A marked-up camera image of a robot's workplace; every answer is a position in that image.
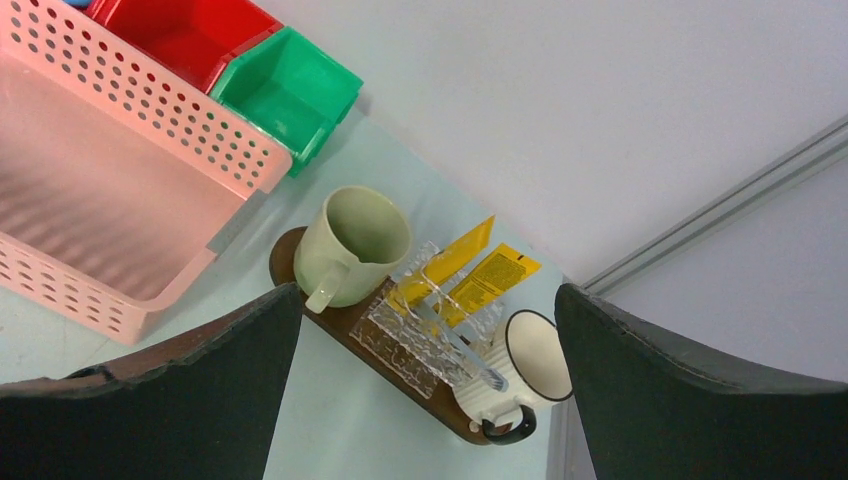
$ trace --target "yellow tube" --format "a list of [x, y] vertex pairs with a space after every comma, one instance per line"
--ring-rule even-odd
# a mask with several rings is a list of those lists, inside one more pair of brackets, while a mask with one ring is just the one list
[[448, 293], [459, 309], [445, 302], [440, 314], [453, 328], [540, 268], [541, 263], [502, 243]]
[[436, 254], [427, 262], [427, 265], [412, 275], [404, 277], [386, 295], [388, 304], [397, 312], [406, 313], [407, 307], [404, 305], [412, 308], [421, 303], [433, 293], [432, 286], [424, 277], [426, 276], [436, 285], [447, 282], [486, 248], [494, 223], [493, 215]]

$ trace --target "light green mug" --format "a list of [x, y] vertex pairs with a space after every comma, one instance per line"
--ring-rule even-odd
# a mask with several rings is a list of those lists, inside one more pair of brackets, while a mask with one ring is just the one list
[[327, 197], [294, 254], [306, 308], [347, 307], [364, 300], [406, 258], [412, 230], [382, 193], [342, 187]]

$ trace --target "white enamel mug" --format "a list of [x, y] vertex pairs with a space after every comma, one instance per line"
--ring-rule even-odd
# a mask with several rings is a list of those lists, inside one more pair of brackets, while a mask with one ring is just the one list
[[294, 253], [306, 308], [347, 307], [364, 300], [406, 258], [412, 229], [382, 193], [363, 186], [331, 193]]
[[[501, 323], [482, 358], [507, 379], [506, 392], [492, 389], [478, 376], [453, 393], [462, 411], [494, 444], [529, 437], [536, 429], [536, 412], [572, 394], [556, 326], [538, 312], [520, 310]], [[498, 427], [508, 423], [513, 429], [498, 433]]]

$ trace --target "pink plastic basket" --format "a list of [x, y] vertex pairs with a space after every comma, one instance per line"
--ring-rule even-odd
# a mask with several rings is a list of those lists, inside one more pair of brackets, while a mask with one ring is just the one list
[[0, 0], [0, 284], [126, 344], [288, 151], [59, 0]]

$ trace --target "mug handle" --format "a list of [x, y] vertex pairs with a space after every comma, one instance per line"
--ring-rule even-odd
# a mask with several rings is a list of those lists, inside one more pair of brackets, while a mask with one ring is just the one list
[[506, 433], [498, 433], [498, 427], [494, 423], [483, 419], [483, 435], [495, 445], [510, 445], [520, 442], [536, 431], [536, 412], [527, 405], [519, 405], [521, 408], [521, 423]]
[[306, 300], [306, 308], [315, 313], [323, 312], [330, 304], [330, 300], [336, 296], [349, 272], [350, 268], [347, 265], [338, 261], [333, 262], [333, 266], [324, 274], [324, 278], [318, 283], [318, 287]]

